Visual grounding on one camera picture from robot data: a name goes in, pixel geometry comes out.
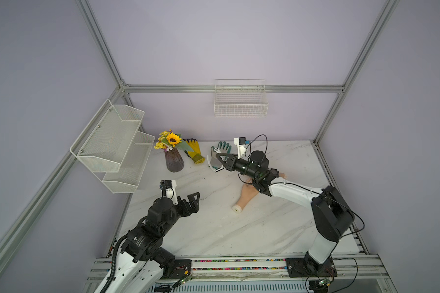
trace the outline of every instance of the lavender wall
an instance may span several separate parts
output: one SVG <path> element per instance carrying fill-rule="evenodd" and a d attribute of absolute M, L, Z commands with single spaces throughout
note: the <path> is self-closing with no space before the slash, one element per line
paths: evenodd
<path fill-rule="evenodd" d="M 145 111 L 143 127 L 157 136 L 173 129 L 184 138 L 226 140 L 259 134 L 270 140 L 313 139 L 334 101 L 334 93 L 269 93 L 265 118 L 215 118 L 213 94 L 133 93 L 134 106 Z"/>
<path fill-rule="evenodd" d="M 130 84 L 342 84 L 384 0 L 91 0 Z"/>
<path fill-rule="evenodd" d="M 400 1 L 320 145 L 398 292 L 440 292 L 440 0 Z"/>
<path fill-rule="evenodd" d="M 74 1 L 0 1 L 0 240 L 114 88 Z M 82 290 L 126 198 L 78 163 L 0 293 Z"/>

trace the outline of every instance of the metal mesh shelf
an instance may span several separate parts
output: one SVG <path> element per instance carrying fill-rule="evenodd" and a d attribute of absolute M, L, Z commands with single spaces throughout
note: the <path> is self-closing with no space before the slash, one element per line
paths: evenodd
<path fill-rule="evenodd" d="M 269 103 L 265 97 L 265 80 L 215 81 L 215 117 L 264 118 Z"/>
<path fill-rule="evenodd" d="M 144 112 L 139 109 L 111 104 L 77 151 L 77 159 L 92 172 L 118 172 L 143 115 Z"/>
<path fill-rule="evenodd" d="M 155 137 L 138 131 L 143 111 L 109 100 L 101 109 L 99 113 L 104 114 L 91 134 L 86 140 L 80 134 L 70 152 L 112 193 L 132 193 L 138 188 Z"/>
<path fill-rule="evenodd" d="M 112 193 L 132 193 L 137 190 L 147 164 L 154 136 L 136 132 L 119 172 L 106 173 L 102 182 Z"/>

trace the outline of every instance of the white marble tabletop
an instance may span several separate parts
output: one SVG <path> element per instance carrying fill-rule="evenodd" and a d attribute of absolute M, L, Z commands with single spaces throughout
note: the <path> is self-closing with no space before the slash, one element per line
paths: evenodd
<path fill-rule="evenodd" d="M 200 142 L 203 156 L 218 142 Z M 265 142 L 254 142 L 253 150 L 264 150 Z M 184 169 L 168 171 L 162 150 L 153 149 L 139 189 L 132 196 L 120 235 L 133 229 L 161 196 L 162 179 L 175 179 L 181 198 L 200 192 L 200 210 L 180 218 L 163 239 L 165 249 L 176 256 L 297 255 L 311 247 L 318 233 L 313 215 L 306 208 L 282 198 L 255 196 L 241 214 L 231 207 L 238 200 L 243 183 L 237 172 L 214 173 L 207 162 L 194 165 L 180 152 Z M 269 167 L 285 173 L 291 182 L 324 188 L 329 183 L 310 141 L 270 141 Z M 352 235 L 341 239 L 333 254 L 354 254 L 359 249 Z"/>

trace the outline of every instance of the black mounting plate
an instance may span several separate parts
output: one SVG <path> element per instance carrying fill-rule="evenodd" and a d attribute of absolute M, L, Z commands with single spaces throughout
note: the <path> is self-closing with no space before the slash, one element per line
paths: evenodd
<path fill-rule="evenodd" d="M 319 272 L 310 273 L 306 267 L 305 258 L 286 258 L 287 271 L 290 278 L 302 278 L 302 277 L 330 277 L 331 274 L 328 270 L 333 273 L 333 277 L 337 277 L 337 272 L 334 269 L 334 262 L 332 258 L 328 258 L 324 264 L 323 268 Z"/>
<path fill-rule="evenodd" d="M 169 276 L 163 275 L 161 277 L 161 280 L 164 279 L 175 279 L 179 280 L 181 277 L 185 276 L 186 270 L 189 272 L 191 271 L 191 265 L 192 261 L 190 259 L 175 259 L 175 269 L 173 270 L 173 273 Z"/>

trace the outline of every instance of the yellow glove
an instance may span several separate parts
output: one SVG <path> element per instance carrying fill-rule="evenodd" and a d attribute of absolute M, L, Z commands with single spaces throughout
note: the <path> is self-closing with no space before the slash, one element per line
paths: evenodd
<path fill-rule="evenodd" d="M 194 164 L 203 163 L 205 161 L 205 158 L 200 154 L 199 142 L 197 141 L 197 139 L 191 138 L 191 139 L 185 139 L 185 141 L 193 150 L 193 151 L 184 151 L 186 155 L 188 155 L 192 159 L 192 161 L 194 161 Z"/>

